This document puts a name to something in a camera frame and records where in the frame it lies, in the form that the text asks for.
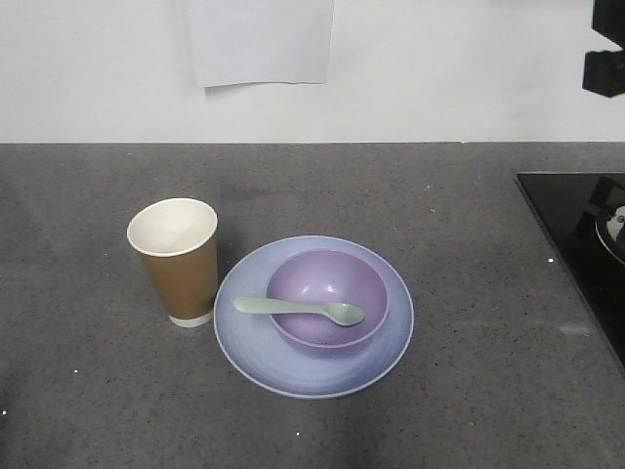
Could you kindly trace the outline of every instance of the black glass surface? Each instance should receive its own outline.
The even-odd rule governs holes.
[[[625,205],[625,191],[617,187],[625,187],[625,173],[520,173],[518,178],[625,366],[625,265],[605,249],[595,229],[610,207]],[[606,182],[615,188],[606,190]]]

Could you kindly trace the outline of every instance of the paper sheet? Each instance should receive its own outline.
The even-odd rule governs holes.
[[[197,83],[323,83],[334,0],[189,0]]]

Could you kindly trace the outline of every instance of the tableware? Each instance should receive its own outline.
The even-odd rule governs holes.
[[[389,292],[389,314],[363,348],[332,350],[331,357],[295,350],[266,316],[242,315],[240,295],[262,296],[272,273],[289,257],[311,249],[334,249],[369,263]],[[298,399],[329,399],[360,391],[384,377],[403,356],[414,325],[412,300],[396,270],[374,252],[329,236],[297,236],[267,244],[228,273],[215,303],[215,333],[230,363],[257,385]]]
[[[338,301],[359,306],[364,321],[341,327],[322,317],[271,316],[278,331],[305,352],[351,347],[371,337],[389,313],[387,286],[367,262],[332,249],[311,249],[284,261],[271,276],[267,296],[292,301]]]
[[[192,198],[170,198],[139,212],[126,236],[139,252],[170,320],[196,327],[217,294],[217,214]]]
[[[234,307],[241,313],[253,315],[322,315],[342,326],[351,326],[364,320],[364,311],[348,303],[302,303],[297,301],[237,296]]]

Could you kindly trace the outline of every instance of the white cup rim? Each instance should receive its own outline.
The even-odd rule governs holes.
[[[148,249],[144,249],[143,247],[141,247],[134,239],[133,239],[133,229],[137,226],[138,223],[140,223],[140,221],[142,220],[142,218],[146,215],[146,213],[154,210],[155,208],[157,208],[160,205],[163,204],[168,204],[168,203],[180,203],[180,202],[184,202],[184,203],[192,203],[192,204],[198,204],[201,205],[202,208],[204,210],[207,211],[207,213],[209,214],[209,216],[214,220],[213,226],[211,227],[211,230],[209,230],[202,239],[200,239],[198,242],[195,242],[193,245],[190,245],[188,247],[186,247],[185,249],[181,249],[181,250],[177,250],[177,251],[172,251],[172,252],[158,252],[158,251],[150,251]],[[203,202],[201,200],[197,200],[196,198],[190,198],[190,197],[174,197],[174,198],[166,198],[164,200],[159,200],[158,202],[154,202],[151,205],[148,205],[146,208],[144,208],[143,210],[141,210],[139,213],[137,213],[132,220],[130,221],[130,223],[128,224],[128,228],[126,229],[126,237],[128,239],[128,242],[130,243],[130,245],[138,252],[145,254],[147,256],[151,256],[151,257],[175,257],[175,256],[181,256],[183,254],[187,254],[189,252],[194,251],[195,249],[201,247],[202,245],[204,245],[211,237],[213,237],[213,235],[215,234],[215,231],[217,230],[217,223],[218,223],[218,219],[217,219],[217,213],[215,212],[215,209],[213,207],[211,207],[208,203]]]

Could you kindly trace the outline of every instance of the black object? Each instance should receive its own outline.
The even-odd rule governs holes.
[[[625,366],[625,263],[619,258],[625,251],[621,233],[606,228],[608,222],[619,223],[619,210],[625,206],[625,173],[521,173],[518,178]]]
[[[625,93],[625,51],[587,53],[582,88],[608,98]]]
[[[625,0],[595,0],[593,29],[625,47]]]
[[[595,0],[593,29],[625,47],[625,0]],[[609,98],[625,93],[625,51],[587,53],[582,88]]]

